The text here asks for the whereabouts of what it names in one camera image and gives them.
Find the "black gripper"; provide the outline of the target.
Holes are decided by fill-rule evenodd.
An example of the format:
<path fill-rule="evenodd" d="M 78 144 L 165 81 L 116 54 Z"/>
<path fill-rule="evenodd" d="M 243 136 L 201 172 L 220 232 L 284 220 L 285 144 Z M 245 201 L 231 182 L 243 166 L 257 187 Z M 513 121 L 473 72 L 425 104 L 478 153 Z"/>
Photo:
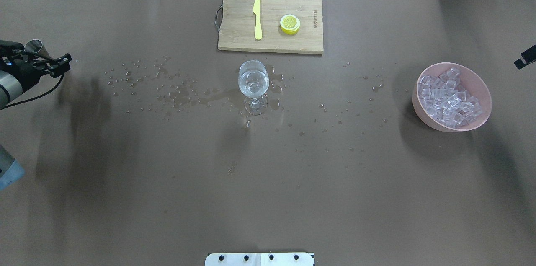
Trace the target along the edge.
<path fill-rule="evenodd" d="M 17 79 L 23 90 L 29 90 L 40 81 L 40 75 L 49 75 L 52 78 L 58 78 L 70 68 L 72 60 L 71 54 L 67 53 L 60 58 L 52 59 L 50 57 L 42 57 L 44 67 L 41 69 L 41 74 L 34 66 L 23 60 L 25 48 L 21 43 L 15 41 L 0 41 L 0 69 Z"/>

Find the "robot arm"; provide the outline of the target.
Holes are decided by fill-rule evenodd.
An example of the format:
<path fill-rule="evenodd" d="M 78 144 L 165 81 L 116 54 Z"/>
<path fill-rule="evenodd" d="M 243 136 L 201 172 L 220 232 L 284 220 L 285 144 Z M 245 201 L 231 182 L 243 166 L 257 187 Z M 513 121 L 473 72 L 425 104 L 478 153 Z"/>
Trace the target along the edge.
<path fill-rule="evenodd" d="M 59 88 L 65 74 L 71 69 L 71 54 L 66 53 L 59 58 L 52 58 L 40 39 L 33 39 L 26 44 L 2 40 L 0 56 L 1 110 L 47 96 Z M 36 86 L 45 75 L 59 79 L 54 87 L 38 96 L 14 102 Z"/>

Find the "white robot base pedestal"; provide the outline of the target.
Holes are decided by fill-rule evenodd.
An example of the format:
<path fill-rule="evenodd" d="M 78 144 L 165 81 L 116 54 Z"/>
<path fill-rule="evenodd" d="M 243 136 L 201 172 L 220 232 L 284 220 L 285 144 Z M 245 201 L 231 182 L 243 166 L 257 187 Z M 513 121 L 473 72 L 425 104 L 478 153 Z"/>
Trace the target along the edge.
<path fill-rule="evenodd" d="M 207 255 L 205 266 L 315 266 L 314 253 L 258 252 L 212 253 Z"/>

